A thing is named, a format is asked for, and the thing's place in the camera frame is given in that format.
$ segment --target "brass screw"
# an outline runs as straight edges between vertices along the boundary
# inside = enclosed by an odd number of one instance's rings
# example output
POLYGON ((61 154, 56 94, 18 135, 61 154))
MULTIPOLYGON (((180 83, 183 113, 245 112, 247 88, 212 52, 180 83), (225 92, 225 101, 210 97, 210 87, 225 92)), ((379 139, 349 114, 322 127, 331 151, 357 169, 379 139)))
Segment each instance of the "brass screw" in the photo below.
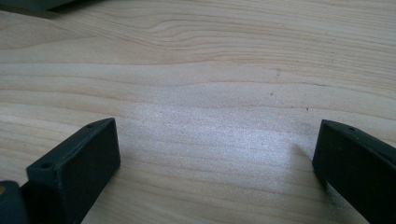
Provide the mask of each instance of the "brass screw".
POLYGON ((0 185, 0 195, 6 191, 6 187, 0 185))

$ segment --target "black plastic part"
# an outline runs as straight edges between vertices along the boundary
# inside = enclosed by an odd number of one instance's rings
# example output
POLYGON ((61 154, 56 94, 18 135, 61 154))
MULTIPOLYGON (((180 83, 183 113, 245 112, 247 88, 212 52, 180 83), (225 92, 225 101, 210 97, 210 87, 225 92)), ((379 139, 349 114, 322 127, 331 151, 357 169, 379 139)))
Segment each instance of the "black plastic part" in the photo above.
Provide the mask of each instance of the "black plastic part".
POLYGON ((17 182, 0 181, 0 223, 29 223, 17 182))
POLYGON ((0 5, 43 11, 72 1, 74 0, 0 0, 0 5))
POLYGON ((313 166, 370 223, 396 223, 396 148, 323 120, 313 166))
POLYGON ((88 124, 26 169, 29 181, 11 195, 18 206, 0 198, 0 215, 27 213, 29 221, 0 224, 81 223, 119 167, 115 120, 88 124))

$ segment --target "light wood tabletop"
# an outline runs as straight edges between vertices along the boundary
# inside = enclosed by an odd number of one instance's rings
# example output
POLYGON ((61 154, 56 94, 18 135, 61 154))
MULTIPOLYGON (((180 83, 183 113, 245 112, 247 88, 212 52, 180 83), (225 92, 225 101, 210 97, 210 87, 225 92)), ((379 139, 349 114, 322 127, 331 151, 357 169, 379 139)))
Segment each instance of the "light wood tabletop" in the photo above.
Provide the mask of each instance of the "light wood tabletop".
POLYGON ((121 167, 83 223, 367 223, 311 162, 322 119, 396 146, 395 71, 395 1, 0 11, 0 180, 115 118, 121 167))

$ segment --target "black object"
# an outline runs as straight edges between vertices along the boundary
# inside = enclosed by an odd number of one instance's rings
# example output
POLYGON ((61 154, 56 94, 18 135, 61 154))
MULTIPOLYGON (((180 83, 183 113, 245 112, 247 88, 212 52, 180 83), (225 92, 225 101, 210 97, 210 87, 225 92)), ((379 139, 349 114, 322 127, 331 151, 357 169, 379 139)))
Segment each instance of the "black object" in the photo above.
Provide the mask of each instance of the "black object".
POLYGON ((30 10, 48 10, 75 0, 0 0, 0 5, 30 10))
POLYGON ((78 224, 120 167, 114 119, 88 124, 27 167, 21 188, 0 182, 0 224, 78 224))
POLYGON ((396 223, 396 148, 323 120, 313 166, 370 223, 396 223))

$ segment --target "wood grain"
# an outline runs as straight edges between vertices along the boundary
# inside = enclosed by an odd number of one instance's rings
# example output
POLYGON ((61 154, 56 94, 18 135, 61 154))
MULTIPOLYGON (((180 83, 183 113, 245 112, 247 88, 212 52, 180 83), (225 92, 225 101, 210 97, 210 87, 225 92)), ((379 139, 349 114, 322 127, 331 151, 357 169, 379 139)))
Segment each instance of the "wood grain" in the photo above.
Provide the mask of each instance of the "wood grain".
POLYGON ((114 117, 122 165, 83 223, 367 223, 311 160, 322 119, 396 146, 395 21, 386 0, 0 11, 0 179, 114 117))

